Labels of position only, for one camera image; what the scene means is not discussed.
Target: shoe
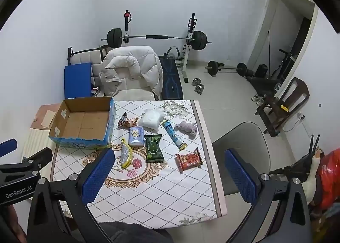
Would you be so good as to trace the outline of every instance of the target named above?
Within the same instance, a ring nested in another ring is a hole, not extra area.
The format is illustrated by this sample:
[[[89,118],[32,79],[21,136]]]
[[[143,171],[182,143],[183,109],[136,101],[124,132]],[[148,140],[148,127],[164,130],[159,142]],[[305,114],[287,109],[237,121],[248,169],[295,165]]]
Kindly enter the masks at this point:
[[[251,98],[252,101],[259,101],[260,99],[261,97],[259,97],[257,94]]]
[[[264,99],[260,99],[259,101],[256,102],[257,106],[261,106],[264,103]]]

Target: gray chair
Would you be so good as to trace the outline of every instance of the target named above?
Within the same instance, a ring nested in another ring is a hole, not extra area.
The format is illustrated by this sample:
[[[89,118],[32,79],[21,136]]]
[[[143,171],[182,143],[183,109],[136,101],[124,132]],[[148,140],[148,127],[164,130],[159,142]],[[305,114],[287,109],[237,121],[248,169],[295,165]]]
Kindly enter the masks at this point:
[[[233,148],[246,163],[251,163],[258,173],[270,170],[268,147],[259,126],[252,122],[243,122],[216,140],[214,149],[218,169],[222,180],[224,195],[239,192],[229,172],[224,166],[224,152]]]

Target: blue cardboard box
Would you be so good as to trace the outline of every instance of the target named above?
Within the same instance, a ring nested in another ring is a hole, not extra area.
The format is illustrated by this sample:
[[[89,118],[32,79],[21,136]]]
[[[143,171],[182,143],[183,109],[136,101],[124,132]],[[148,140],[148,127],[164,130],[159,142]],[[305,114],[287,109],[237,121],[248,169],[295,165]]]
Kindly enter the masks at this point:
[[[65,99],[49,137],[62,147],[95,149],[111,142],[116,107],[111,97]]]

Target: barbell on rack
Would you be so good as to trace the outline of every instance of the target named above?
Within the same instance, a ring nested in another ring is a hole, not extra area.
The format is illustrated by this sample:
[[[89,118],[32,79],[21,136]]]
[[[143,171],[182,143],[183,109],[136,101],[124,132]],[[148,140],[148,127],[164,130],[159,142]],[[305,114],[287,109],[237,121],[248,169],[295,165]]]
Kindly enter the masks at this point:
[[[146,39],[183,39],[190,41],[191,47],[194,50],[202,50],[206,47],[207,43],[207,35],[203,32],[195,30],[193,32],[192,38],[187,37],[172,37],[167,35],[136,35],[136,36],[122,36],[122,30],[120,28],[113,28],[108,32],[108,35],[105,39],[100,39],[101,41],[107,40],[108,45],[112,48],[119,48],[122,46],[122,40],[125,38],[146,38]]]
[[[227,69],[227,70],[236,70],[236,72],[240,76],[253,76],[254,72],[252,70],[247,69],[246,64],[244,63],[239,63],[236,68],[230,68],[230,67],[225,67],[223,63],[217,63],[216,61],[210,61],[208,63],[208,66],[205,67],[208,70],[208,73],[211,76],[214,76],[217,74],[218,71],[221,69]]]

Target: pink flower print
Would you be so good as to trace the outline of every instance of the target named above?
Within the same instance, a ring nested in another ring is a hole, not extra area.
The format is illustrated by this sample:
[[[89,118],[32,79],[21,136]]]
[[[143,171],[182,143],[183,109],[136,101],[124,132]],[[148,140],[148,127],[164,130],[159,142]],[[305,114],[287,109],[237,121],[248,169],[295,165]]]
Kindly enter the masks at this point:
[[[132,165],[135,167],[135,169],[142,167],[142,161],[140,159],[134,159],[132,161]]]
[[[129,178],[133,178],[137,175],[137,170],[132,169],[126,174]]]

